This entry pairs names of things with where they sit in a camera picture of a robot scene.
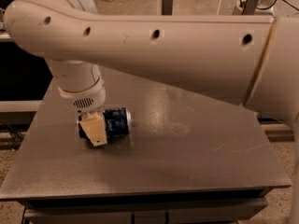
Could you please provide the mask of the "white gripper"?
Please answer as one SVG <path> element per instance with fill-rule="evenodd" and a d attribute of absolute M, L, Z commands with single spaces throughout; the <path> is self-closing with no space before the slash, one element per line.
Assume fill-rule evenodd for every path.
<path fill-rule="evenodd" d="M 85 113 L 79 124 L 93 146 L 105 145 L 107 133 L 104 116 L 96 111 L 103 107 L 106 100 L 104 80 L 99 77 L 89 89 L 84 91 L 69 92 L 61 88 L 58 88 L 58 91 L 70 110 Z"/>

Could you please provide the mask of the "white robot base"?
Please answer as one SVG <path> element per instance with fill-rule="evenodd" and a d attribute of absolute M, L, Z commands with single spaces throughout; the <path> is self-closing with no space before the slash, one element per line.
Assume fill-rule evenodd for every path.
<path fill-rule="evenodd" d="M 277 0 L 238 0 L 233 11 L 234 15 L 274 15 Z"/>

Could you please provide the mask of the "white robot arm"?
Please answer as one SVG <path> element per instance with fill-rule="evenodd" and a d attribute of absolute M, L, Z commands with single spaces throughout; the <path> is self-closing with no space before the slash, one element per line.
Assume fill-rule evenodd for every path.
<path fill-rule="evenodd" d="M 65 72 L 100 64 L 298 129 L 295 18 L 101 15 L 93 0 L 14 0 L 4 24 L 18 47 Z"/>

